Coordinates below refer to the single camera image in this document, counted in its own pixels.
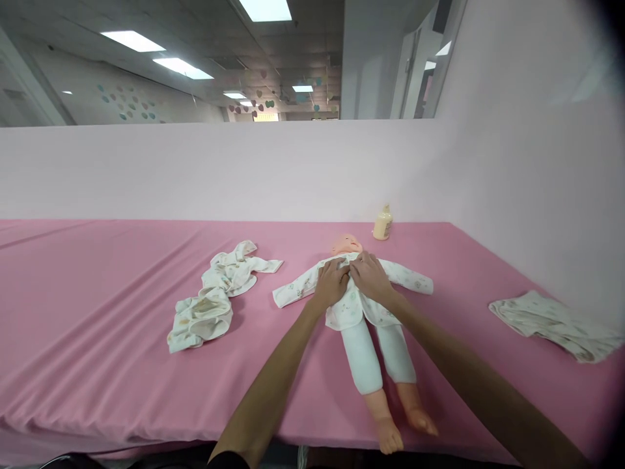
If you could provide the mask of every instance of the white partition wall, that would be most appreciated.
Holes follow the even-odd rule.
[[[0,218],[373,222],[390,202],[617,325],[624,103],[591,17],[469,1],[432,120],[0,129]]]

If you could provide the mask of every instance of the forearm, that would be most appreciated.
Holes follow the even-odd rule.
[[[523,467],[580,468],[581,452],[468,347],[417,312],[399,293],[384,306],[421,344],[449,384]]]
[[[234,411],[211,459],[224,451],[234,451],[251,468],[258,466],[282,420],[304,350],[324,311],[314,298],[306,303]]]

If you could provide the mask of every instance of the hand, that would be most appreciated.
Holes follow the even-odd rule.
[[[347,282],[350,280],[350,267],[339,268],[344,259],[338,257],[332,259],[319,268],[319,278],[314,290],[314,300],[325,312],[327,308],[339,301],[347,290]]]
[[[350,273],[356,287],[365,296],[382,306],[397,293],[391,286],[378,258],[367,251],[363,251],[350,262]]]

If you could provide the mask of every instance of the doll leg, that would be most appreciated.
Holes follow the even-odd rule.
[[[402,401],[408,423],[418,431],[438,435],[432,418],[425,412],[417,389],[417,375],[408,354],[408,346],[402,327],[376,327],[380,348],[384,357],[384,366],[397,386],[399,399]]]
[[[404,443],[393,422],[386,394],[382,389],[380,363],[365,320],[342,330],[340,334],[343,337],[356,389],[365,398],[367,408],[376,423],[380,451],[384,454],[401,451],[404,449]]]

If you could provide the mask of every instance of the white baby clothing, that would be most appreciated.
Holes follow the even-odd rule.
[[[358,253],[338,255],[320,261],[293,283],[274,290],[275,303],[279,307],[284,307],[312,294],[317,285],[319,268],[336,257],[344,259],[339,264],[343,266],[356,259]],[[432,280],[426,276],[383,259],[380,259],[380,264],[391,282],[415,292],[433,293]],[[382,389],[380,362],[365,317],[376,327],[384,365],[393,382],[415,384],[417,375],[408,353],[401,323],[381,304],[361,294],[354,279],[350,277],[343,297],[326,311],[326,326],[340,331],[358,392],[365,395]]]
[[[176,304],[174,326],[167,336],[169,353],[199,347],[225,334],[232,321],[230,297],[245,293],[257,282],[252,272],[274,273],[284,261],[248,257],[256,251],[252,241],[240,242],[233,252],[219,253],[202,275],[197,296]]]
[[[491,303],[488,309],[525,337],[550,340],[579,363],[598,363],[625,343],[625,336],[571,317],[570,309],[532,290],[519,298]]]
[[[293,283],[289,283],[288,285],[274,290],[273,300],[278,307],[284,307],[312,294],[317,285],[319,268],[336,257],[342,257],[344,259],[340,264],[340,266],[344,266],[356,259],[358,253],[342,254],[320,261],[295,279]],[[383,259],[379,260],[391,282],[415,292],[425,294],[433,293],[434,284],[430,278],[413,272],[402,265]],[[394,326],[400,324],[388,309],[370,300],[365,295],[362,295],[353,279],[350,278],[345,295],[343,295],[338,303],[328,308],[326,311],[326,326],[336,331],[350,328],[361,321],[363,313],[367,320],[375,326]]]

